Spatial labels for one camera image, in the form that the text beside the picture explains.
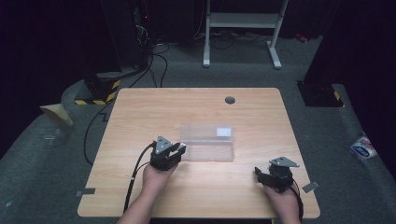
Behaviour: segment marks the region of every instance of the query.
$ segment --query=hand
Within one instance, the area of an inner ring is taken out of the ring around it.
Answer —
[[[142,224],[149,223],[152,210],[157,197],[165,189],[169,178],[176,170],[177,165],[168,171],[159,171],[147,165],[143,171],[143,188],[139,196],[125,211],[117,222],[118,224]]]
[[[160,193],[165,189],[169,178],[176,170],[177,166],[178,164],[167,171],[159,171],[151,165],[147,165],[143,171],[142,193],[157,198],[158,195],[160,195]]]
[[[265,193],[271,201],[276,213],[283,224],[300,224],[299,208],[297,198],[291,189],[286,189],[282,193],[276,192],[270,187],[264,186]]]

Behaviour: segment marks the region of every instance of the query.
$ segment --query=white label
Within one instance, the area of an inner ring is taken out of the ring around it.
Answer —
[[[230,137],[231,129],[230,128],[218,128],[218,137]]]

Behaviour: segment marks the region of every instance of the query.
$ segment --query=cable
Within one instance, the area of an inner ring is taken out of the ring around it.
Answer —
[[[121,76],[118,76],[118,77],[102,77],[101,80],[103,80],[103,81],[118,81],[118,80],[121,80],[121,79],[126,78],[126,77],[132,77],[134,75],[137,75],[137,74],[141,73],[144,69],[145,69],[145,67],[142,66],[142,67],[140,67],[139,69],[137,69],[135,71],[123,74]]]
[[[104,113],[102,113],[102,111],[104,111],[109,105],[113,104],[113,102],[114,102],[114,100],[113,100],[112,102],[110,102],[109,104],[105,105],[101,110],[99,110],[98,113],[96,113],[96,115],[93,117],[93,119],[91,119],[91,122],[90,122],[90,124],[88,125],[87,130],[85,131],[85,135],[84,135],[84,147],[83,147],[83,150],[84,150],[84,158],[85,158],[85,161],[87,161],[87,163],[88,163],[89,165],[93,165],[93,162],[91,162],[91,161],[88,159],[88,155],[87,155],[87,138],[88,138],[88,131],[90,130],[91,125],[93,124],[93,121],[96,119],[96,117],[98,117],[99,115],[105,115]]]
[[[205,41],[204,40],[196,38],[195,41],[192,44],[192,47],[194,49],[198,49],[198,48],[203,47],[204,45],[205,45]]]
[[[139,32],[138,37],[137,37],[137,40],[139,41],[140,48],[143,48],[144,46],[146,46],[146,43],[147,43],[148,38],[149,38],[149,33],[148,33],[148,31],[147,31],[143,26],[141,26],[141,25],[136,25],[136,28],[137,28],[137,30],[138,30],[138,32]]]
[[[301,197],[300,197],[300,190],[299,190],[299,188],[298,188],[297,182],[296,182],[294,179],[293,179],[293,182],[294,182],[295,185],[296,185],[296,188],[297,188],[297,190],[298,190],[298,193],[297,193],[297,191],[296,191],[292,186],[289,186],[289,189],[291,189],[291,191],[293,191],[294,195],[295,195],[296,198],[297,198],[297,204],[298,204],[298,217],[299,217],[299,219],[300,219],[300,222],[303,222],[304,205],[303,205],[303,201],[301,200]]]
[[[248,43],[248,44],[250,44],[250,43],[252,43],[252,44],[253,43],[260,43],[262,41],[267,40],[269,37],[270,37],[270,35],[257,35],[252,40],[236,39],[236,42],[238,42],[238,43]]]
[[[166,71],[168,70],[168,61],[161,55],[158,55],[158,54],[153,54],[153,55],[160,57],[165,61],[165,70],[163,70],[163,76],[161,77],[161,84],[160,84],[160,87],[162,88],[163,87],[163,79],[165,77]]]
[[[124,204],[124,210],[123,212],[125,212],[128,209],[129,206],[129,199],[131,198],[131,193],[132,193],[132,188],[134,187],[134,179],[136,178],[137,172],[139,171],[139,169],[147,164],[147,162],[141,166],[139,166],[140,161],[142,160],[142,157],[145,155],[146,151],[149,150],[149,148],[151,147],[155,147],[156,146],[156,142],[152,142],[150,145],[148,145],[145,149],[143,149],[142,153],[140,153],[139,159],[137,159],[136,162],[136,166],[134,167],[134,172],[132,173],[132,177],[131,177],[131,182],[129,183],[129,188],[128,188],[128,192],[126,194],[126,198],[125,198],[125,204]]]
[[[140,168],[142,168],[143,166],[145,166],[145,165],[147,165],[147,164],[149,164],[149,161],[146,161],[145,163],[141,164],[141,165],[139,166],[139,168],[137,168],[137,171],[139,171]]]
[[[136,84],[136,82],[137,82],[138,80],[140,80],[140,78],[142,78],[142,77],[149,71],[149,69],[151,68],[151,65],[152,65],[152,61],[153,61],[153,57],[152,57],[152,55],[151,55],[151,62],[149,63],[148,67],[146,68],[146,71],[142,74],[142,76],[140,76],[137,80],[135,80],[134,83],[132,83],[132,84],[129,86],[129,88],[132,88],[132,86],[133,86],[134,84]]]
[[[155,74],[151,69],[149,69],[149,72],[151,73],[151,78],[152,78],[152,81],[154,82],[154,86],[155,86],[155,88],[157,88],[157,80],[155,79]]]
[[[193,36],[194,38],[198,35],[199,31],[201,30],[202,21],[204,20],[204,14],[205,14],[205,4],[204,4],[204,0],[202,0],[201,20],[200,20],[200,22],[199,22],[199,26],[198,26],[197,32],[196,32],[195,35]]]
[[[160,51],[159,53],[154,53],[154,54],[162,54],[162,53],[165,53],[166,51],[168,51],[170,48],[171,48],[171,44],[170,43],[163,43],[163,44],[157,44],[157,45],[155,45],[154,46],[154,48],[156,48],[156,47],[158,47],[158,46],[162,46],[162,45],[166,45],[168,48],[166,49],[166,50],[164,50],[164,51]]]
[[[146,71],[145,71],[145,72],[144,72],[144,73],[143,73],[132,85],[130,85],[129,88],[132,88],[132,86],[133,86],[140,78],[142,78],[142,77],[149,71],[149,69],[150,69],[150,67],[151,67],[151,65],[152,65],[152,62],[153,62],[153,58],[152,58],[152,55],[151,55],[151,62],[149,63],[149,65],[148,65]],[[90,130],[92,124],[93,124],[93,121],[94,121],[94,120],[96,119],[96,117],[98,117],[99,115],[104,115],[103,121],[105,121],[105,122],[108,121],[108,119],[106,118],[107,113],[102,113],[102,112],[103,112],[109,105],[113,104],[113,102],[115,102],[115,99],[113,99],[112,102],[110,102],[109,104],[105,105],[101,110],[99,110],[98,113],[96,113],[96,115],[91,119],[91,122],[90,122],[90,124],[88,125],[87,130],[85,131],[85,135],[84,135],[84,144],[83,144],[83,153],[84,153],[85,161],[86,161],[90,166],[93,166],[93,162],[90,161],[90,159],[88,158],[88,155],[87,155],[87,138],[88,138],[88,132],[89,132],[89,130]]]
[[[212,47],[212,48],[214,48],[214,49],[228,49],[228,48],[230,48],[234,43],[235,43],[235,38],[233,37],[233,35],[231,35],[231,34],[229,34],[229,37],[230,38],[227,38],[227,39],[220,39],[220,38],[223,38],[223,37],[225,37],[226,35],[218,35],[218,36],[216,36],[216,39],[217,40],[219,40],[219,41],[229,41],[229,40],[231,40],[231,44],[230,45],[228,45],[228,46],[226,46],[226,47],[224,47],[224,48],[219,48],[219,47],[216,47],[215,45],[213,45],[212,43],[210,43],[210,47]]]
[[[291,50],[289,50],[289,49],[281,49],[280,53],[282,55],[285,55],[285,56],[292,56],[293,55],[293,52]]]

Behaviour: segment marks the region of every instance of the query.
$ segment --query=clear plastic box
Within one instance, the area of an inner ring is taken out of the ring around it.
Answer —
[[[233,161],[232,124],[180,124],[180,142],[187,146],[183,161]]]

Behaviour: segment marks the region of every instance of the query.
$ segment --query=wooden table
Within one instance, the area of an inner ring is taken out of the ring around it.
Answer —
[[[225,102],[232,96],[235,103]],[[158,199],[154,217],[276,217],[254,167],[268,174],[269,160],[285,156],[301,187],[310,183],[280,92],[272,88],[169,88],[120,90],[106,127],[78,214],[120,217],[136,161],[158,135],[180,139],[181,123],[231,123],[232,162],[182,161]],[[142,162],[149,161],[148,151]],[[136,177],[131,202],[142,185]],[[319,216],[313,191],[300,190],[304,217]]]

